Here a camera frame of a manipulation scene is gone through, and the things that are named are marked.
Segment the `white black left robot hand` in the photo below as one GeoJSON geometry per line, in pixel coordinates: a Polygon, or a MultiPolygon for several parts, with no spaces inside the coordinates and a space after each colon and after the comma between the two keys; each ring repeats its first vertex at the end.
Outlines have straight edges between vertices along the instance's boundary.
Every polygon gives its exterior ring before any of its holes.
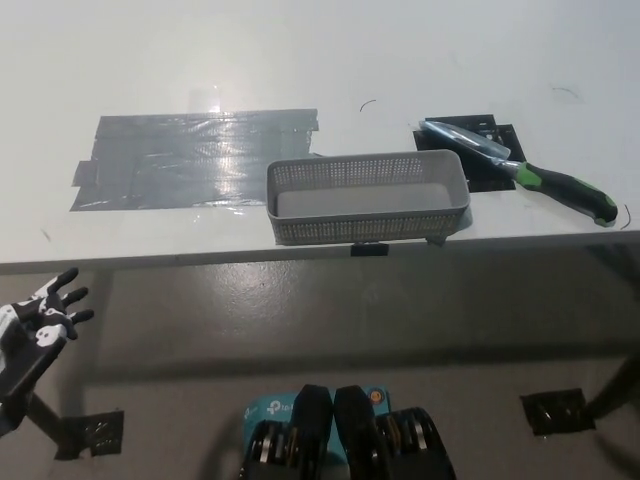
{"type": "Polygon", "coordinates": [[[31,392],[70,340],[76,325],[93,318],[92,310],[69,312],[68,307],[89,293],[81,287],[62,289],[79,274],[71,268],[47,282],[28,299],[1,307],[1,402],[31,392]]]}

